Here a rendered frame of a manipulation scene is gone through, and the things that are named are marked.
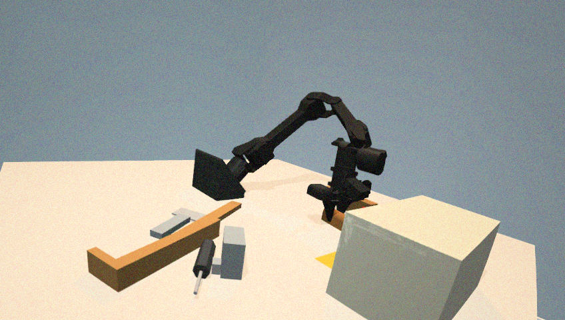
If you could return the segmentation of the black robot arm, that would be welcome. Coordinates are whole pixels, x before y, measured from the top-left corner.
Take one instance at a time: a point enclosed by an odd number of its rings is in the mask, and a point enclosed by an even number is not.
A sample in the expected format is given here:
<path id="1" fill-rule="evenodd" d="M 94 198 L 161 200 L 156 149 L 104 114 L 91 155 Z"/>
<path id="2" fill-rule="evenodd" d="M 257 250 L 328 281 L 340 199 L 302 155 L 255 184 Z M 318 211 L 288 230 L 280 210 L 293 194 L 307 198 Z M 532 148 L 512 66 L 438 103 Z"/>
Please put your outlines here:
<path id="1" fill-rule="evenodd" d="M 324 102 L 332 110 L 326 110 Z M 310 92 L 300 102 L 298 110 L 277 125 L 264 137 L 255 137 L 249 142 L 234 147 L 235 155 L 228 163 L 228 168 L 241 182 L 248 173 L 254 173 L 274 158 L 275 147 L 294 133 L 307 121 L 328 118 L 336 115 L 346 129 L 350 143 L 338 138 L 331 145 L 338 146 L 335 164 L 342 167 L 357 168 L 375 175 L 382 174 L 387 157 L 385 150 L 374 149 L 370 140 L 368 127 L 354 118 L 340 97 L 332 97 L 323 92 Z M 247 158 L 249 163 L 245 160 Z M 338 191 L 347 193 L 353 201 L 364 200 L 370 194 L 372 183 L 369 180 L 358 180 L 355 175 L 343 176 Z"/>

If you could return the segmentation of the black-handled tool with grey metal rod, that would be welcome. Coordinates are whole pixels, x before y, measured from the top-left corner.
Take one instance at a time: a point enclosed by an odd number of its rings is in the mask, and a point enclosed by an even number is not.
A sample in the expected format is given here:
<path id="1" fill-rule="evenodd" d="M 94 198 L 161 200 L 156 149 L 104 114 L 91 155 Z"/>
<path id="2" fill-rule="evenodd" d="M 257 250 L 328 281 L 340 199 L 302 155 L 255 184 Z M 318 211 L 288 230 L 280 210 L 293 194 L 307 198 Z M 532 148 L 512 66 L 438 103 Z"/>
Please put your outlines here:
<path id="1" fill-rule="evenodd" d="M 198 278 L 195 285 L 195 290 L 193 291 L 194 295 L 198 294 L 197 291 L 199 290 L 199 285 L 201 284 L 201 278 L 206 279 L 208 275 L 210 275 L 216 245 L 213 240 L 205 239 L 200 247 L 201 248 L 199 249 L 195 265 L 193 267 L 193 273 Z"/>

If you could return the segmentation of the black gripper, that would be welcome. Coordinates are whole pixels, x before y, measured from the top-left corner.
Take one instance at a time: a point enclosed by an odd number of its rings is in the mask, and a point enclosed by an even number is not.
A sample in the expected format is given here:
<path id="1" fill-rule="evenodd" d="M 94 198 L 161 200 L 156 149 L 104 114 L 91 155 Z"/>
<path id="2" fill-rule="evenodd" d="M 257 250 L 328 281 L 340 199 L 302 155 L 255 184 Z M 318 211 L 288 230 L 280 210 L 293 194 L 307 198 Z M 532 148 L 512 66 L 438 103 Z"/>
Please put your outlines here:
<path id="1" fill-rule="evenodd" d="M 338 191 L 343 176 L 346 174 L 349 174 L 349 177 L 358 175 L 355 172 L 355 168 L 342 167 L 336 164 L 334 164 L 334 167 L 330 167 L 330 170 L 333 171 L 332 180 L 328 181 L 327 184 L 330 187 L 321 184 L 310 184 L 306 192 L 306 194 L 322 201 L 328 222 L 332 220 L 335 205 L 336 210 L 344 214 L 348 206 L 354 202 L 345 191 Z"/>

